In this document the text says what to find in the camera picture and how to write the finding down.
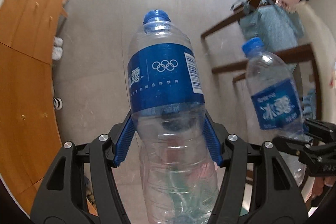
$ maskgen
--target olympic rings logo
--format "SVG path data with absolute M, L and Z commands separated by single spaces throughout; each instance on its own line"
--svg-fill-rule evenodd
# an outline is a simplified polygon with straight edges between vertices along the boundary
M 170 61 L 162 60 L 161 62 L 155 61 L 152 64 L 152 68 L 157 70 L 158 72 L 164 72 L 165 70 L 173 71 L 178 65 L 179 63 L 175 59 L 172 59 Z

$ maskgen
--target blue gripper pad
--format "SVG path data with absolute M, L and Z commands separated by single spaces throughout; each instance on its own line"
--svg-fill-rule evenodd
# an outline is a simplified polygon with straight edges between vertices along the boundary
M 207 143 L 208 150 L 210 152 L 211 159 L 218 165 L 222 166 L 224 161 L 222 157 L 222 151 L 221 151 L 221 143 L 219 142 L 216 132 L 212 127 L 211 121 L 208 117 L 208 112 L 205 115 L 204 119 L 204 127 L 203 127 L 203 135 L 205 138 L 205 141 Z
M 123 125 L 124 126 L 121 129 L 122 131 L 115 145 L 115 156 L 113 159 L 115 166 L 119 166 L 120 163 L 125 160 L 135 133 L 135 126 L 133 124 L 131 115 L 128 115 L 128 119 L 127 121 L 124 121 Z

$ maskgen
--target person's hand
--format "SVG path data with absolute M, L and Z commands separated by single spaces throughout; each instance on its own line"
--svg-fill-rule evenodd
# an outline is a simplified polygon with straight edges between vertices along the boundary
M 336 177 L 316 177 L 313 189 L 311 190 L 312 199 L 322 194 L 325 185 L 332 187 L 335 181 Z

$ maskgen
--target empty water bottle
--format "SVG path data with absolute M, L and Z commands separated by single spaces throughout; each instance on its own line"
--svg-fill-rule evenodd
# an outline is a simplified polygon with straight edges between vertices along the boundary
M 249 59 L 246 68 L 247 87 L 260 128 L 269 130 L 270 138 L 267 140 L 275 135 L 304 140 L 299 98 L 293 75 L 286 64 L 275 54 L 265 51 L 259 37 L 247 41 L 242 49 Z M 305 165 L 296 156 L 280 154 L 300 185 L 305 175 Z
M 207 223 L 217 175 L 202 135 L 204 96 L 189 38 L 164 11 L 148 12 L 127 70 L 149 223 Z

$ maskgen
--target orange wooden cabinet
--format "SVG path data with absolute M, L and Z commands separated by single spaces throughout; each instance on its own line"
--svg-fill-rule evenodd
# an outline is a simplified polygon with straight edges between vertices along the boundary
M 0 7 L 0 174 L 30 213 L 61 147 L 51 54 L 64 0 L 4 0 Z

